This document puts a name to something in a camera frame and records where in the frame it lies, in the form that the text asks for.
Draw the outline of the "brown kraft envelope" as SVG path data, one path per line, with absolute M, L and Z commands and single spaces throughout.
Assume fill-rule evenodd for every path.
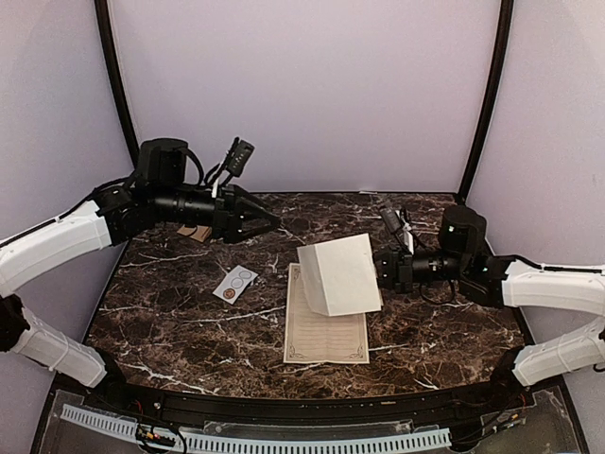
M 197 242 L 203 243 L 211 237 L 212 229 L 207 226 L 187 227 L 182 226 L 177 233 L 181 236 L 191 238 Z

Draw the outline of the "cream letter sheet ornate border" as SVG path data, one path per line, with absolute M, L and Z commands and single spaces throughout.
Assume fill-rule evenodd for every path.
M 340 317 L 382 308 L 367 234 L 301 246 L 297 255 L 305 298 L 313 312 Z

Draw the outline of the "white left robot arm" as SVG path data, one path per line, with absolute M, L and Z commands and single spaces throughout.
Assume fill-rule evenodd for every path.
M 133 172 L 95 188 L 67 212 L 1 242 L 1 350 L 67 375 L 113 412 L 133 404 L 132 389 L 110 357 L 71 339 L 24 306 L 19 288 L 77 257 L 125 243 L 159 223 L 204 226 L 226 244 L 276 230 L 280 219 L 245 189 L 241 176 L 254 147 L 234 139 L 206 174 L 187 142 L 144 142 Z M 226 173 L 228 178 L 220 176 Z

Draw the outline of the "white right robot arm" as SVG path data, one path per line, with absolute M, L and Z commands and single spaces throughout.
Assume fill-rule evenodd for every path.
M 454 205 L 441 218 L 436 250 L 416 251 L 419 240 L 405 210 L 380 210 L 397 243 L 373 256 L 378 285 L 397 293 L 445 282 L 480 306 L 547 307 L 595 315 L 581 328 L 553 340 L 507 351 L 494 368 L 482 401 L 502 410 L 519 389 L 552 376 L 591 366 L 604 370 L 604 268 L 535 263 L 521 255 L 495 255 L 486 242 L 487 220 L 475 210 Z

